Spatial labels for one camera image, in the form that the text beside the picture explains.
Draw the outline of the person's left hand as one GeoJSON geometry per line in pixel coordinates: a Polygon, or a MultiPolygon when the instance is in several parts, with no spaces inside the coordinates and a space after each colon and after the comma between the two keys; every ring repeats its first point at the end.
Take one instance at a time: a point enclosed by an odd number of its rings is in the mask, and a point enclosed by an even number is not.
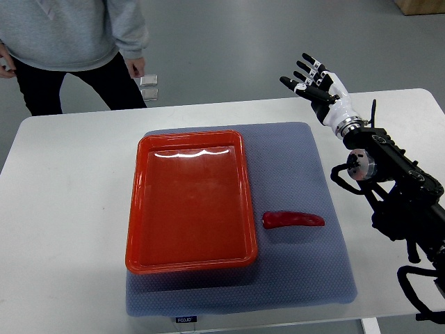
{"type": "Polygon", "coordinates": [[[141,78],[145,76],[145,58],[126,58],[125,63],[131,78],[141,78]]]}

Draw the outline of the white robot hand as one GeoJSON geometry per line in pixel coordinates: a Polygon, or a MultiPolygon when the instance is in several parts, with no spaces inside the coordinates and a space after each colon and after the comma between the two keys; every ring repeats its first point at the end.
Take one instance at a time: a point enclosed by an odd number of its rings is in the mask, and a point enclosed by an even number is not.
{"type": "Polygon", "coordinates": [[[302,53],[302,57],[306,63],[297,61],[296,65],[305,74],[293,72],[294,77],[302,83],[288,77],[280,77],[280,82],[296,95],[311,101],[311,108],[317,119],[325,126],[338,127],[349,118],[359,118],[352,107],[350,95],[338,76],[328,72],[324,64],[309,54],[302,53]]]}

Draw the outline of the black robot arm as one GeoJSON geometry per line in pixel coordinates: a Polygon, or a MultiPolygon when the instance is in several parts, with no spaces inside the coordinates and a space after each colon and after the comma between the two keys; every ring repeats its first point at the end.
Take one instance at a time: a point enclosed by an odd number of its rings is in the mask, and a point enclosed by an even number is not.
{"type": "Polygon", "coordinates": [[[444,323],[444,312],[432,311],[417,296],[408,276],[431,277],[444,292],[444,187],[409,160],[383,128],[375,126],[376,105],[365,120],[353,106],[338,76],[309,54],[297,61],[294,78],[280,82],[311,103],[318,121],[330,127],[350,154],[331,170],[341,188],[364,196],[371,208],[372,226],[392,241],[407,244],[409,264],[397,271],[399,285],[418,310],[416,320],[444,323]]]}

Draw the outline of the person's right hand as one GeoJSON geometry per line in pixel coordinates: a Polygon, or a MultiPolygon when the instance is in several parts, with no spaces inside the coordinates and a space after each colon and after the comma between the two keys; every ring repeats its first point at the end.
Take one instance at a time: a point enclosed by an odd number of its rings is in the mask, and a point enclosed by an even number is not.
{"type": "Polygon", "coordinates": [[[13,77],[16,77],[16,67],[13,58],[11,57],[7,47],[3,43],[0,44],[0,57],[0,77],[2,79],[12,79],[13,77]]]}

